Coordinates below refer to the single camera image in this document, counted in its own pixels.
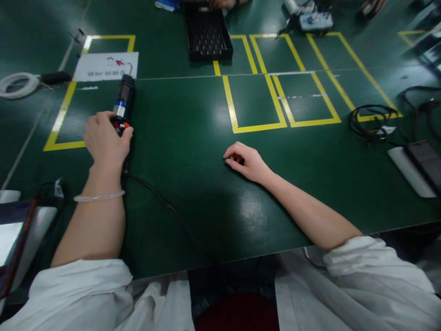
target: red fabric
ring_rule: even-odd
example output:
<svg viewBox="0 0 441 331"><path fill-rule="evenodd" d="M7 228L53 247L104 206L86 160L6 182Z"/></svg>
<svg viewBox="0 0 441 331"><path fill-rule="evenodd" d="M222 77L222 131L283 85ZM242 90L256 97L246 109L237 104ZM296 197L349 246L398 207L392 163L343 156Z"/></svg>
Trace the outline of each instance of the red fabric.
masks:
<svg viewBox="0 0 441 331"><path fill-rule="evenodd" d="M257 293L234 294L204 311L194 327L196 331L277 331L277 307Z"/></svg>

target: person's arm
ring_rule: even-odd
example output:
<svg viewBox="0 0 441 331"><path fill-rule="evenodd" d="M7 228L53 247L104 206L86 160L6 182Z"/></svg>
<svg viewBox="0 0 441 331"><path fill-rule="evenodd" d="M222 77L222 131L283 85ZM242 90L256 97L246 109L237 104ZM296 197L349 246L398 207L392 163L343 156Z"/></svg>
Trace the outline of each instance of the person's arm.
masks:
<svg viewBox="0 0 441 331"><path fill-rule="evenodd" d="M239 6L242 6L248 2L248 0L238 0ZM215 9L225 8L228 10L233 9L236 4L236 0L209 0L210 6Z"/></svg>
<svg viewBox="0 0 441 331"><path fill-rule="evenodd" d="M83 196L113 194L121 191L121 170L129 153L133 128L119 137L110 123L112 112L89 117L84 142L94 160ZM124 237L123 198L80 202L52 260L51 268L80 259L117 258Z"/></svg>
<svg viewBox="0 0 441 331"><path fill-rule="evenodd" d="M372 16L377 15L386 5L388 0L367 0L363 5L362 5L362 11L367 10L367 11L374 11L372 13Z"/></svg>
<svg viewBox="0 0 441 331"><path fill-rule="evenodd" d="M270 191L321 249L330 251L363 235L339 213L272 172L255 149L237 142L226 150L224 158L232 169Z"/></svg>

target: white lab coat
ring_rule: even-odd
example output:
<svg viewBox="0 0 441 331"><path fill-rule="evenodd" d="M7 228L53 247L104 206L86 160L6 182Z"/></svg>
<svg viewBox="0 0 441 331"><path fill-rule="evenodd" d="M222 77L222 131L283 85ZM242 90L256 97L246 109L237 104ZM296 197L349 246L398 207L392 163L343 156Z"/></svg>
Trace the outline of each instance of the white lab coat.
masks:
<svg viewBox="0 0 441 331"><path fill-rule="evenodd" d="M323 274L288 251L276 278L280 330L439 330L441 300L424 272L371 237L324 256ZM7 330L194 330L186 273L132 282L121 260L44 270Z"/></svg>

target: person's right hand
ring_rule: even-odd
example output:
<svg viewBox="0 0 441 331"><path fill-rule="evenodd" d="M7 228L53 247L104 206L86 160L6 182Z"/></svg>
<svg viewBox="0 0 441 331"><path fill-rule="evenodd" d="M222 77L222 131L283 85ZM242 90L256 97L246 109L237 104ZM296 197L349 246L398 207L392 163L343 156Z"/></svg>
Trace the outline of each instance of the person's right hand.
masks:
<svg viewBox="0 0 441 331"><path fill-rule="evenodd" d="M230 146L225 154L225 162L234 170L240 172L253 182L257 182L264 185L267 181L271 180L274 173L262 160L259 153L251 147L244 145L240 142L236 142Z"/></svg>
<svg viewBox="0 0 441 331"><path fill-rule="evenodd" d="M101 169L120 169L130 149L133 128L126 128L122 137L119 137L110 122L114 116L110 111L90 116L83 135L84 144L92 155L94 164Z"/></svg>

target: yellow tape outline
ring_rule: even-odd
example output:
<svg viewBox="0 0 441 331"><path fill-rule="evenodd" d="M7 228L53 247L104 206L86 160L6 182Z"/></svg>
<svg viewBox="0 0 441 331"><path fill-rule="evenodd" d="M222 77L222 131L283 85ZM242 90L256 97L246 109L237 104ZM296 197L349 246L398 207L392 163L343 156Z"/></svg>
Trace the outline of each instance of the yellow tape outline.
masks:
<svg viewBox="0 0 441 331"><path fill-rule="evenodd" d="M231 35L230 38L231 39L242 39L243 46L245 47L245 51L247 53L249 66L251 67L251 71L253 74L257 74L258 72L257 72L256 64L254 62L254 58L253 58L253 54L251 53L251 49L249 47L247 36L244 34L237 34L237 35ZM221 76L221 69L219 67L219 62L213 61L213 66L214 66L214 70L215 70L215 75ZM270 91L270 95L271 95L271 99L274 103L274 107L276 108L276 113L277 113L277 117L279 118L279 123L262 124L262 125L258 125L258 126L239 127L239 123L237 122L236 109L234 108L233 97L231 94L230 81L228 80L228 75L222 76L222 81L224 83L226 102L228 104L228 112L230 114L230 120L231 120L231 126L233 129L233 133L246 133L246 132L273 130L273 129L281 129L281 128L288 127L288 125L286 124L285 117L283 115L282 107L280 107L280 102L277 99L277 93L276 93L274 85L271 81L271 77L266 74L265 80L268 85L268 90Z"/></svg>
<svg viewBox="0 0 441 331"><path fill-rule="evenodd" d="M364 66L363 62L361 62L360 58L355 54L354 50L349 45L349 43L346 41L346 38L343 36L343 34L341 32L329 32L329 33L327 33L325 35L325 37L327 37L327 36L336 36L336 37L339 38L339 40L341 41L343 46L346 48L346 50L349 53L349 55L351 56L351 58L355 61L355 63L360 68L360 70L364 73L364 75L369 80L369 82L374 86L374 88L377 90L377 92L381 95L381 97L384 99L384 101L387 103L387 105L389 107L397 110L396 106L389 99L389 97L386 95L386 93L383 91L383 89L377 83L375 78L369 73L369 71ZM314 52L316 54L318 60L322 64L323 69L325 69L326 73L328 74L328 77L330 78L330 80L334 84L335 88L337 89L337 91L339 92L339 94L341 95L341 97L343 98L345 103L347 104L349 110L353 111L356 108L355 105L352 103L351 99L349 99L349 97L346 94L346 92L344 91L343 87L341 87L338 79L332 73L332 71L329 68L325 58L323 57L322 52L320 52L320 49L318 48L316 42L314 41L313 35L312 34L307 34L307 38L309 40L309 43L311 44L312 49L314 50ZM403 117L403 114L401 114L398 111L398 116L399 117ZM375 120L376 117L378 117L378 116L376 116L376 115L358 116L358 120L360 122L365 122L365 121ZM393 114L390 118L396 118L396 117L397 117L396 114Z"/></svg>
<svg viewBox="0 0 441 331"><path fill-rule="evenodd" d="M87 54L90 49L90 45L93 40L96 39L128 39L129 45L127 46L127 52L133 52L135 47L135 35L125 34L125 35L89 35L86 38L86 41L83 46L83 51L81 54ZM66 113L68 112L70 102L75 93L75 89L77 86L77 82L70 82L66 94L64 95L63 102L61 104L60 110L58 111L57 118L55 119L55 123L52 127L51 133L49 134L49 138L47 139L46 145L43 148L43 152L49 152L54 150L62 150L62 149L72 149L72 148L81 148L85 147L84 141L77 142L69 142L69 143L57 143L58 134L60 133L60 129L63 125L64 118L66 117Z"/></svg>
<svg viewBox="0 0 441 331"><path fill-rule="evenodd" d="M254 51L257 56L257 60L260 65L260 70L264 74L266 74L266 66L263 61L263 57L260 53L259 46L257 45L256 38L276 38L276 36L277 36L276 34L251 34L249 36L251 39L251 43L253 44ZM294 44L293 44L293 41L291 40L291 37L288 34L281 34L280 37L285 38L285 40L288 44L288 47L289 47L291 53L293 54L293 57L294 57L297 65L299 66L300 71L303 71L303 72L306 71L306 68L305 68L305 66L299 56L299 53L297 52L296 48L294 47ZM313 72L313 73L311 73L311 76L312 76L318 90L320 91L320 94L323 95L323 99L324 99L324 101L325 101L325 103L326 103L326 105L332 115L332 118L324 119L324 120L308 120L308 121L296 122L294 120L294 116L291 111L291 108L289 107L288 101L285 97L285 93L283 91L282 85L280 84L279 77L277 77L275 75L272 76L272 79L274 81L274 85L277 88L277 92L279 94L279 97L282 99L283 109L285 110L285 113L288 118L290 126L291 127L302 127L302 126L319 126L319 125L326 125L326 124L341 123L341 119L340 119L339 115L337 114L337 111L335 110L335 107L332 104L331 100L327 96L326 91L325 91L322 83L320 82L317 74L315 72Z"/></svg>
<svg viewBox="0 0 441 331"><path fill-rule="evenodd" d="M398 35L408 44L409 46L413 47L415 46L415 43L409 39L408 35L412 34L425 34L428 33L427 30L414 30L414 31L400 31L398 32Z"/></svg>
<svg viewBox="0 0 441 331"><path fill-rule="evenodd" d="M234 35L231 35L230 38L231 39L242 39L243 46L245 47L245 51L247 53L249 66L251 67L251 71L253 74L257 74L256 64L254 63L253 54L251 53L251 48L249 47L247 36L245 34L234 34ZM213 61L213 67L215 69L215 75L221 76L221 69L219 67L219 61Z"/></svg>

